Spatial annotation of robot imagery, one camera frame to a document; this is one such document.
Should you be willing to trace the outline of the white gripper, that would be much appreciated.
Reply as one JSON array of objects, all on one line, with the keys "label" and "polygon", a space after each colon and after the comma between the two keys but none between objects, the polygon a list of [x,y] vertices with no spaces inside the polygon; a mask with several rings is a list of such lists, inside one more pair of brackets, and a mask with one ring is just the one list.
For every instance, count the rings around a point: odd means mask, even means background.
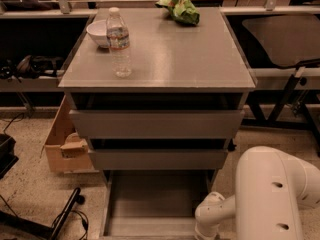
[{"label": "white gripper", "polygon": [[225,198],[218,192],[209,193],[195,210],[195,238],[215,240],[222,221],[235,216],[235,196]]}]

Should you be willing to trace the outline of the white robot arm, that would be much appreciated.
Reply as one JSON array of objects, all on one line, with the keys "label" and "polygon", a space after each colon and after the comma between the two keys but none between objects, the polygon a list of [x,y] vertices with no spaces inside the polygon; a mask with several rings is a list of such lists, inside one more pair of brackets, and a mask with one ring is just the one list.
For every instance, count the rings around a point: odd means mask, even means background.
[{"label": "white robot arm", "polygon": [[235,194],[212,192],[195,211],[197,240],[215,240],[219,224],[234,217],[237,240],[304,240],[301,208],[317,208],[320,170],[266,146],[245,151],[237,164]]}]

